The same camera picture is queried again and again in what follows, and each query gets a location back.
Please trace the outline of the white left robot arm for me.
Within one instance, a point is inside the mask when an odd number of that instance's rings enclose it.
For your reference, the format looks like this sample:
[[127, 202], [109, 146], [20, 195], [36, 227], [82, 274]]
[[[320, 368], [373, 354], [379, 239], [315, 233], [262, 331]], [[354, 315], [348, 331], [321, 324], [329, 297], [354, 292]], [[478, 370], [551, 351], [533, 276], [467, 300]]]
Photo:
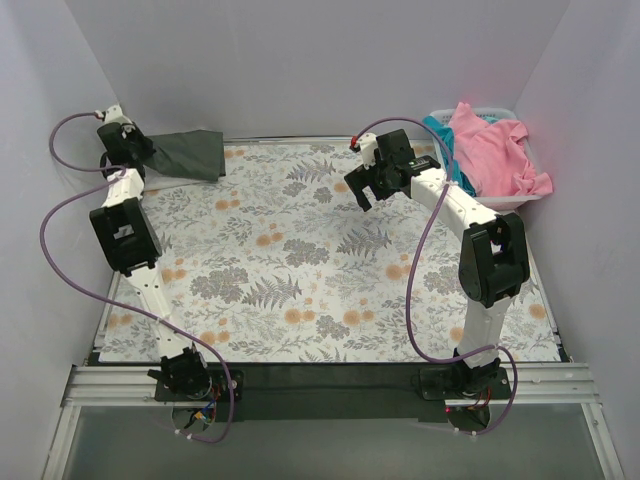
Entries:
[[153, 156], [153, 143], [122, 114], [104, 115], [97, 134], [105, 147], [100, 167], [110, 185], [89, 218], [109, 266], [125, 277], [142, 309], [152, 315], [160, 367], [149, 376], [175, 395], [203, 399], [213, 377], [195, 344], [167, 326], [174, 319], [158, 266], [162, 250], [142, 207], [143, 161]]

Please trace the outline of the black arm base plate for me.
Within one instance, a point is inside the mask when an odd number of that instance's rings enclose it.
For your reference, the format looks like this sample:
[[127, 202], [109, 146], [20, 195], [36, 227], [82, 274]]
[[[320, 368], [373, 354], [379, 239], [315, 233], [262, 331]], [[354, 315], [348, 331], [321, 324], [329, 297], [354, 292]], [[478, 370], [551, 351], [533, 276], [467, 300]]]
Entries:
[[472, 402], [478, 394], [493, 401], [511, 394], [507, 372], [499, 368], [485, 387], [462, 385], [451, 365], [426, 363], [235, 363], [230, 392], [222, 368], [211, 365], [209, 393], [194, 400], [175, 395], [156, 381], [154, 399], [194, 406], [216, 396], [216, 420], [416, 419], [443, 423], [445, 403]]

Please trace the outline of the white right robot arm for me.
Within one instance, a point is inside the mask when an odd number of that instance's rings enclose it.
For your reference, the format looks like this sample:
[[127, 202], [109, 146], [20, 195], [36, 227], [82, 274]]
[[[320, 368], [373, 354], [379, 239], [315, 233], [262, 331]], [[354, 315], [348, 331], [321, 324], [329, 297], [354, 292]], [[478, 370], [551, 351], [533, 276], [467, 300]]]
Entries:
[[452, 358], [429, 360], [419, 372], [427, 400], [488, 398], [507, 392], [499, 348], [506, 312], [530, 277], [524, 223], [515, 213], [500, 214], [457, 186], [430, 156], [419, 157], [404, 130], [364, 133], [350, 148], [362, 163], [345, 181], [358, 205], [369, 210], [364, 191], [378, 200], [402, 192], [427, 207], [461, 243], [458, 278], [467, 297], [463, 337]]

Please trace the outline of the dark grey t shirt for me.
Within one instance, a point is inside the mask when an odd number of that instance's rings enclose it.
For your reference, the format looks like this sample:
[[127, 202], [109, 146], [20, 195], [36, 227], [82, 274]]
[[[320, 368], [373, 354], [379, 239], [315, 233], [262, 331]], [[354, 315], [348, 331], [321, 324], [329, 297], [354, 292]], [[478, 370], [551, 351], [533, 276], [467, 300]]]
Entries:
[[149, 139], [154, 153], [143, 164], [161, 175], [205, 182], [226, 175], [222, 132], [194, 130]]

